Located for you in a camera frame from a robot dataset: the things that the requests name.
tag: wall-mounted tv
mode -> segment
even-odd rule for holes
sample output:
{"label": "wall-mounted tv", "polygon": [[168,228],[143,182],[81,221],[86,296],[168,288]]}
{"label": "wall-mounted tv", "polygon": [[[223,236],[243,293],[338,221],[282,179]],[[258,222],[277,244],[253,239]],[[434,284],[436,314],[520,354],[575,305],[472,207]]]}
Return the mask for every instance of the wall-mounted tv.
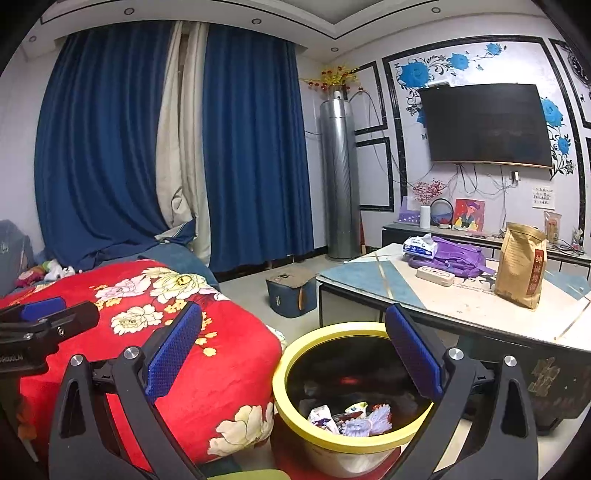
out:
{"label": "wall-mounted tv", "polygon": [[552,167],[535,85],[444,85],[419,93],[433,162]]}

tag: white curtain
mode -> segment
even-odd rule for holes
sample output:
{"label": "white curtain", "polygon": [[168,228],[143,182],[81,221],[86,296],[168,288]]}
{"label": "white curtain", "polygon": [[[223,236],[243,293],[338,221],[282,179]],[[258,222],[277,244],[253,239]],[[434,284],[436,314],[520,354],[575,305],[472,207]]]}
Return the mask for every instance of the white curtain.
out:
{"label": "white curtain", "polygon": [[156,193],[164,220],[171,229],[168,233],[195,218],[195,239],[191,247],[208,265],[211,237],[202,146],[207,24],[190,24],[179,114],[178,60],[182,31],[183,22],[176,22],[168,48],[156,139]]}
{"label": "white curtain", "polygon": [[206,265],[212,253],[209,206],[203,165],[203,67],[209,25],[194,22],[189,33],[181,91],[180,144],[183,191],[196,218],[193,252]]}

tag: white vase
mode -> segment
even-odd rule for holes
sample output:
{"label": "white vase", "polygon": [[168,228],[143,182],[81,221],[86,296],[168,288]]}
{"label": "white vase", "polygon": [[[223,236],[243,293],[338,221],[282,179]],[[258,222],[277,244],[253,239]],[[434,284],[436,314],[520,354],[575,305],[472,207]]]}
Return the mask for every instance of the white vase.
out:
{"label": "white vase", "polygon": [[425,229],[431,228],[431,207],[429,205],[421,205],[421,218],[418,225]]}

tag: red blanket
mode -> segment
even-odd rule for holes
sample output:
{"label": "red blanket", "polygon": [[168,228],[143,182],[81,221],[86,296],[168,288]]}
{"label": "red blanket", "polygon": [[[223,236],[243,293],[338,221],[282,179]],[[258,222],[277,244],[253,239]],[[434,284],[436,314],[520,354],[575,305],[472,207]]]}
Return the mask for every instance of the red blanket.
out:
{"label": "red blanket", "polygon": [[[48,357],[49,372],[21,380],[37,429],[35,446],[46,455],[49,429],[62,376],[72,355],[114,358],[142,345],[171,322],[186,300],[203,310],[202,331],[170,393],[156,406],[190,459],[205,463],[266,439],[273,425],[271,378],[281,357],[277,337],[256,317],[229,301],[195,274],[177,274],[153,260],[98,268],[0,300],[0,307],[60,296],[68,306],[84,300],[100,309],[99,324],[60,345]],[[134,464],[148,469],[110,395],[121,438]]]}

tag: blue gripper pad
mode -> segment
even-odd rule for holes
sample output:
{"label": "blue gripper pad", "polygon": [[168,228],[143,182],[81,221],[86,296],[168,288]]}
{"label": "blue gripper pad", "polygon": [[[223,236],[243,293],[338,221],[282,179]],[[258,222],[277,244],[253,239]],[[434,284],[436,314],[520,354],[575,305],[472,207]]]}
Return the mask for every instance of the blue gripper pad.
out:
{"label": "blue gripper pad", "polygon": [[66,308],[66,302],[61,297],[27,303],[21,310],[21,320],[36,322]]}
{"label": "blue gripper pad", "polygon": [[171,332],[148,365],[145,387],[146,397],[154,403],[170,391],[174,379],[201,332],[201,308],[191,304],[174,319]]}
{"label": "blue gripper pad", "polygon": [[419,394],[431,401],[443,396],[440,366],[396,306],[386,310],[386,332]]}

